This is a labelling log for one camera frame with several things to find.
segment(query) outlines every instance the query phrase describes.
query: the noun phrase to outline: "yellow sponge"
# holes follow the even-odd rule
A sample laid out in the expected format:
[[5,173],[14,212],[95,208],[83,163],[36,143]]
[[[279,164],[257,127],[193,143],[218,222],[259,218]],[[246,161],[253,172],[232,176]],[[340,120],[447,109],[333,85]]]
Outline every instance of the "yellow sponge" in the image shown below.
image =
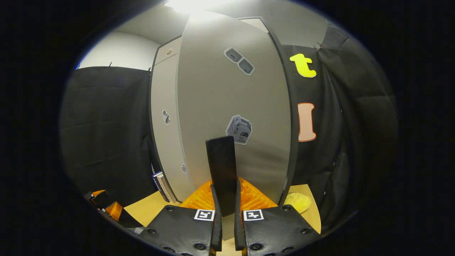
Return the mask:
[[311,199],[304,194],[292,192],[288,194],[284,204],[292,205],[301,214],[310,207]]

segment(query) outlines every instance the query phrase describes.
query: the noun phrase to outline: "book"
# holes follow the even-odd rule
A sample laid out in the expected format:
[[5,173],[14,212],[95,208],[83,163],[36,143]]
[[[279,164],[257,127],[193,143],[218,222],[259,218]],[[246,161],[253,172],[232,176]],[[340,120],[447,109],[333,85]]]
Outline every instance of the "book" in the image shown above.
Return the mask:
[[171,191],[171,187],[169,186],[169,183],[167,182],[166,178],[164,177],[163,173],[160,173],[158,176],[158,181],[161,184],[161,187],[163,188],[164,193],[166,194],[167,198],[171,203],[177,202],[174,194]]
[[158,191],[160,192],[161,196],[163,197],[163,199],[166,201],[166,202],[170,202],[169,199],[167,198],[166,194],[164,193],[163,191],[163,188],[161,187],[161,184],[160,182],[158,181],[158,175],[160,174],[161,172],[157,173],[157,174],[154,174],[153,175],[153,182],[155,183],[155,186],[157,187]]

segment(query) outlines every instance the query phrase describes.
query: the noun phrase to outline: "sticker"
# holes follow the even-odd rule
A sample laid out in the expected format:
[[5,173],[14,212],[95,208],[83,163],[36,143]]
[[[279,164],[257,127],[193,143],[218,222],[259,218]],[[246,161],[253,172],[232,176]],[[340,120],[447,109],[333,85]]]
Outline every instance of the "sticker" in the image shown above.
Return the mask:
[[314,140],[316,133],[313,131],[313,116],[312,111],[314,105],[312,103],[299,103],[297,104],[298,109],[298,141],[305,142]]
[[139,235],[139,234],[142,233],[142,231],[144,231],[142,228],[136,228],[136,229],[134,230],[134,233],[136,233],[137,235]]
[[230,47],[230,48],[227,48],[226,50],[224,50],[224,55],[232,62],[234,63],[238,63],[242,58],[243,56],[238,53],[238,51],[236,51],[234,48]]
[[250,121],[240,115],[233,116],[226,128],[226,136],[233,136],[234,143],[241,145],[247,144],[252,132],[253,128]]
[[240,68],[240,70],[242,70],[246,75],[251,75],[251,73],[253,73],[254,66],[234,48],[229,47],[224,50],[224,55],[230,61],[236,63],[238,68]]
[[205,221],[213,221],[215,217],[214,210],[200,210],[198,209],[196,212],[196,216],[194,216],[195,220],[205,220]]
[[187,169],[187,166],[185,164],[182,164],[182,171],[184,173],[188,173],[188,169]]
[[262,210],[244,210],[243,211],[243,221],[252,221],[252,220],[263,220],[264,216],[262,215]]
[[169,119],[169,114],[166,112],[166,110],[163,110],[162,115],[163,115],[164,123],[165,123],[166,125],[169,125],[169,123],[171,122],[171,120]]
[[289,58],[290,61],[295,62],[295,67],[297,68],[297,72],[303,77],[315,77],[316,71],[310,70],[308,67],[308,63],[313,63],[310,58],[306,58],[305,55],[302,53],[296,54]]
[[247,75],[251,75],[254,70],[253,65],[245,58],[238,63],[238,67]]

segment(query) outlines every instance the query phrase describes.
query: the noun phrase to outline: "ceiling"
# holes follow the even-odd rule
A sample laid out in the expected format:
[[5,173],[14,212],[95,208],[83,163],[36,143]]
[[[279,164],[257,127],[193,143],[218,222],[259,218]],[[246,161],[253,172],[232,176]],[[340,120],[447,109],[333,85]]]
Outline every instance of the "ceiling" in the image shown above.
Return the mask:
[[[115,31],[145,37],[159,44],[183,33],[188,13],[176,12],[164,1],[130,19]],[[318,45],[324,39],[326,19],[316,11],[288,0],[227,0],[204,9],[234,18],[261,16],[281,44]]]

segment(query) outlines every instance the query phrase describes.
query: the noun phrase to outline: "white wall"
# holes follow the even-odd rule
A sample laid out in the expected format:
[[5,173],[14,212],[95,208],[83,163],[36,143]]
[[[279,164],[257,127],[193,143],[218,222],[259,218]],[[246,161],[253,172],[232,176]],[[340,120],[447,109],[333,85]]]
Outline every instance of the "white wall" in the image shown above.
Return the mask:
[[159,46],[141,36],[112,32],[90,50],[79,68],[106,67],[112,62],[112,67],[148,70]]

